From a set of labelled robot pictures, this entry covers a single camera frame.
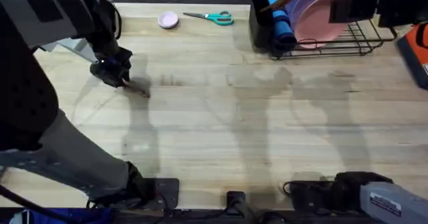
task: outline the pink lid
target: pink lid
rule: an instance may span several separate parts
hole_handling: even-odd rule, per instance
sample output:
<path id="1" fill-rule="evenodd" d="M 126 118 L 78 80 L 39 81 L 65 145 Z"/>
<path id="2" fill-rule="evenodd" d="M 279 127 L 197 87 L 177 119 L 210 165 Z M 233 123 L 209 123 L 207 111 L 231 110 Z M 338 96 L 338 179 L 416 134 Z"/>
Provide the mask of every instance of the pink lid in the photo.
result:
<path id="1" fill-rule="evenodd" d="M 158 17 L 158 24 L 163 28 L 173 28 L 178 22 L 179 16 L 173 11 L 164 12 Z"/>

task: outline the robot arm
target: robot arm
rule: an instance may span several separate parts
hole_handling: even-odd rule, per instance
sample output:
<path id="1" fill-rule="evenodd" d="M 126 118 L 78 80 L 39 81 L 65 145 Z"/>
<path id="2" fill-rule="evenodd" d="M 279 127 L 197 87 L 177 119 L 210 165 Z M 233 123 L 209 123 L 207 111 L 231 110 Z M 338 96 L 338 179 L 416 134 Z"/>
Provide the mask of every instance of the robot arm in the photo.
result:
<path id="1" fill-rule="evenodd" d="M 79 189 L 103 206 L 145 204 L 153 183 L 80 133 L 58 108 L 54 87 L 33 57 L 40 45 L 85 37 L 98 59 L 90 71 L 119 87 L 132 52 L 118 46 L 115 8 L 106 0 L 0 0 L 0 165 Z"/>
<path id="2" fill-rule="evenodd" d="M 387 224 L 428 223 L 428 201 L 376 173 L 338 173 L 334 181 L 292 181 L 296 211 L 366 213 Z"/>

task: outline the scissor handle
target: scissor handle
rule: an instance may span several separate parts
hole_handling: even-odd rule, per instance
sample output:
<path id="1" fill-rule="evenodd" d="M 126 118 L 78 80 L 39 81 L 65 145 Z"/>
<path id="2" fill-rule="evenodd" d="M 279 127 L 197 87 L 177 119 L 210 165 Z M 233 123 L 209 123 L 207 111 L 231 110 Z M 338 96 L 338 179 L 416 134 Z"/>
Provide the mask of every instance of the scissor handle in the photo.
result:
<path id="1" fill-rule="evenodd" d="M 220 13 L 210 13 L 208 14 L 207 19 L 222 26 L 231 25 L 233 23 L 232 14 L 230 14 L 230 12 L 228 11 L 222 11 Z"/>

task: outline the black cable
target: black cable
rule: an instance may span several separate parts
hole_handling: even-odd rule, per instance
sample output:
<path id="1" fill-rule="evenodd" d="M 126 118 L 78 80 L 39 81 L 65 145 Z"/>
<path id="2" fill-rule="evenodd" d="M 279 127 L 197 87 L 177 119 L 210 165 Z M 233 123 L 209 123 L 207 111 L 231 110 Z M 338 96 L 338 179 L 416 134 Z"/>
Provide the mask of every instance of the black cable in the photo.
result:
<path id="1" fill-rule="evenodd" d="M 116 36 L 116 40 L 122 37 L 122 17 L 120 16 L 119 10 L 116 7 L 113 7 L 114 11 L 118 14 L 118 35 Z"/>
<path id="2" fill-rule="evenodd" d="M 39 205 L 32 203 L 31 201 L 28 201 L 27 199 L 11 192 L 9 189 L 5 188 L 3 185 L 0 185 L 0 195 L 4 196 L 6 199 L 9 199 L 17 204 L 20 204 L 21 206 L 31 209 L 33 211 L 36 211 L 42 215 L 45 215 L 47 217 L 51 217 L 54 219 L 58 219 L 61 221 L 64 221 L 66 223 L 71 224 L 81 224 L 81 221 L 77 221 L 75 219 L 60 215 L 54 211 L 51 211 L 49 209 L 46 209 L 44 207 L 40 207 Z"/>
<path id="3" fill-rule="evenodd" d="M 302 186 L 306 186 L 306 187 L 311 187 L 311 188 L 317 189 L 317 190 L 319 190 L 319 191 L 328 191 L 328 189 L 327 189 L 327 188 L 320 187 L 320 186 L 318 186 L 318 185 L 314 185 L 314 184 L 311 184 L 311 183 L 302 182 L 302 181 L 288 181 L 288 182 L 286 182 L 286 183 L 284 183 L 284 184 L 282 185 L 282 191 L 283 191 L 283 192 L 284 192 L 284 194 L 285 194 L 287 197 L 289 197 L 289 198 L 291 198 L 291 197 L 292 197 L 292 194 L 291 194 L 291 193 L 289 193 L 288 191 L 286 191 L 286 186 L 287 186 L 287 185 L 289 185 L 289 184 L 293 184 L 293 185 L 302 185 Z"/>
<path id="4" fill-rule="evenodd" d="M 160 195 L 160 197 L 162 197 L 162 200 L 163 200 L 165 207 L 163 209 L 163 216 L 161 218 L 157 219 L 153 224 L 158 224 L 161 221 L 165 220 L 169 216 L 169 211 L 170 211 L 168 208 L 168 202 L 167 202 L 167 199 L 165 198 L 165 196 L 161 192 L 158 192 L 158 195 Z"/>
<path id="5" fill-rule="evenodd" d="M 212 213 L 212 214 L 208 214 L 208 215 L 204 215 L 202 217 L 191 217 L 189 218 L 190 221 L 193 220 L 209 220 L 209 219 L 216 219 L 216 218 L 220 218 L 222 217 L 224 214 L 227 213 L 227 211 L 232 208 L 236 203 L 238 203 L 238 201 L 234 201 L 232 202 L 228 207 L 224 208 L 223 210 L 217 212 L 217 213 Z"/>

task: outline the black container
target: black container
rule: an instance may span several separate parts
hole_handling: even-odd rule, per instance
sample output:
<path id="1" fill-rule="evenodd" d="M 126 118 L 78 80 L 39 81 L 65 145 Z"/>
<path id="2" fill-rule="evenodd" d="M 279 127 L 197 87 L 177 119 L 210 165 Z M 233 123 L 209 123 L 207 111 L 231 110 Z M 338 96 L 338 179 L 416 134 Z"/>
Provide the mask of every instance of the black container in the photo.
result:
<path id="1" fill-rule="evenodd" d="M 268 0 L 251 0 L 249 30 L 253 46 L 259 51 L 270 51 L 270 41 L 274 34 L 272 10 L 260 11 L 269 5 Z"/>
<path id="2" fill-rule="evenodd" d="M 294 48 L 296 39 L 285 43 L 275 40 L 275 19 L 272 15 L 272 10 L 261 11 L 268 5 L 268 0 L 251 0 L 249 13 L 251 41 L 255 51 L 267 52 L 272 57 L 280 58 Z"/>

